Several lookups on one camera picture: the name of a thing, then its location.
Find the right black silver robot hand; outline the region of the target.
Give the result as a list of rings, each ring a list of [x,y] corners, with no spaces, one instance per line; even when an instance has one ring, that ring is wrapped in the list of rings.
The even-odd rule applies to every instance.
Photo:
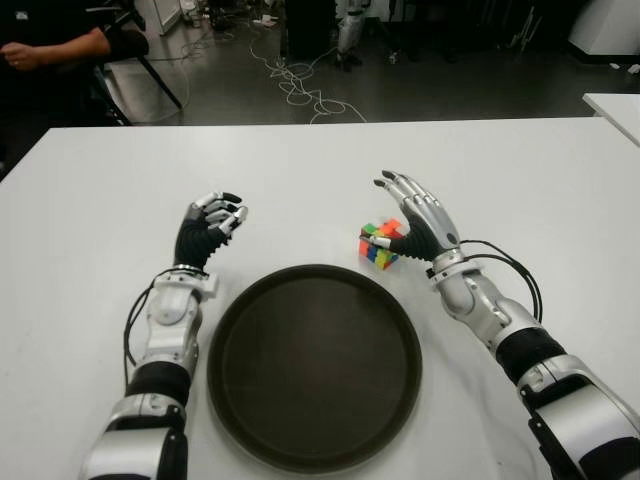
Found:
[[[385,190],[399,205],[409,231],[398,238],[363,233],[360,239],[395,254],[433,261],[460,246],[459,233],[441,202],[410,176],[383,170],[374,184]]]

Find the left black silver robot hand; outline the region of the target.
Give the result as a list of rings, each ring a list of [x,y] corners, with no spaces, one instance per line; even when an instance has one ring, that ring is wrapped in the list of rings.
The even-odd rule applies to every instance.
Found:
[[[248,208],[229,192],[214,191],[189,204],[180,224],[174,265],[203,270],[209,257],[231,240],[246,220]]]

